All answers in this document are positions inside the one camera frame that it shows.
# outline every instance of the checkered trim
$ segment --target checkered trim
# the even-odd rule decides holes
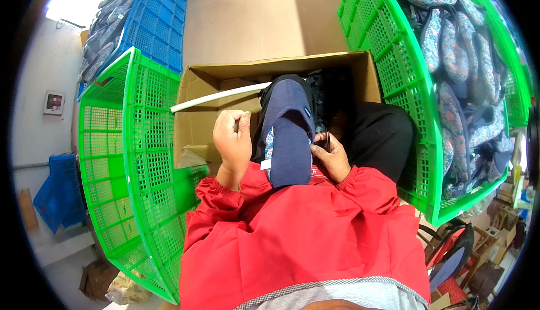
[[[250,301],[247,301],[235,308],[235,310],[247,310],[252,306],[259,305],[263,302],[266,302],[267,300],[274,299],[276,297],[284,296],[290,293],[293,293],[298,290],[303,289],[309,289],[309,288],[315,288],[315,287],[322,287],[322,286],[331,286],[331,285],[345,285],[345,284],[354,284],[354,283],[360,283],[360,282],[383,282],[383,283],[391,283],[398,287],[399,289],[411,294],[414,296],[414,298],[422,303],[424,308],[428,308],[428,302],[420,296],[419,293],[414,291],[413,289],[409,288],[403,283],[400,283],[396,281],[393,278],[389,277],[382,277],[382,276],[371,276],[371,277],[363,277],[363,278],[349,278],[344,280],[330,280],[330,281],[318,281],[318,282],[309,282],[309,283],[302,283],[297,285],[292,285],[290,287],[286,287],[280,290],[276,290],[274,292],[268,293],[266,295],[259,296],[257,298],[254,298]]]

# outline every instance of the elastic cuff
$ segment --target elastic cuff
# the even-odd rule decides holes
[[[342,190],[344,189],[345,187],[347,187],[348,184],[350,184],[351,182],[354,181],[355,177],[356,177],[356,172],[358,171],[358,167],[356,167],[356,165],[353,165],[351,168],[350,168],[350,172],[349,174],[347,175],[347,177],[345,178],[345,180],[341,181],[339,184],[336,185],[336,188],[338,190]]]
[[[221,194],[224,198],[231,199],[240,205],[240,191],[232,191],[225,186],[221,185],[215,178],[214,183],[211,186],[211,189],[214,190],[215,194]]]

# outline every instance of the green plastic crate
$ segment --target green plastic crate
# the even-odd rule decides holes
[[[442,138],[434,87],[401,7],[396,0],[342,0],[337,14],[349,50],[371,50],[384,102],[402,107],[417,126],[416,167],[404,170],[413,183],[411,187],[398,186],[400,198],[424,213],[429,223],[440,226],[474,206],[506,180],[508,169],[500,180],[485,183],[459,199],[441,199]],[[507,92],[506,98],[509,96],[514,95]]]
[[[185,213],[206,166],[173,169],[180,76],[130,48],[80,99],[79,161],[105,255],[139,285],[179,302]]]

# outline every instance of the black pants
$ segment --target black pants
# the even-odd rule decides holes
[[[340,142],[351,165],[375,168],[397,183],[406,164],[415,167],[414,152],[409,156],[415,136],[414,121],[402,108],[361,102]]]
[[[312,112],[315,108],[315,98],[309,84],[296,75],[285,75],[274,80],[268,88],[261,91],[261,107],[259,126],[253,136],[252,161],[260,163],[264,160],[264,140],[261,135],[264,114],[272,93],[273,85],[283,78],[298,81],[306,92]],[[415,154],[409,153],[414,149],[416,128],[412,118],[402,108],[395,105],[361,102],[356,106],[356,117],[347,127],[340,142],[343,144],[351,165],[357,167],[375,168],[395,183],[409,187],[410,178],[402,178],[401,173],[406,167],[415,169]]]

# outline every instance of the gray shirt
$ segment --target gray shirt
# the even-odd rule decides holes
[[[248,310],[294,310],[315,301],[331,299],[344,299],[367,308],[383,310],[425,310],[422,302],[412,293],[387,282],[358,282],[302,289],[272,298]]]

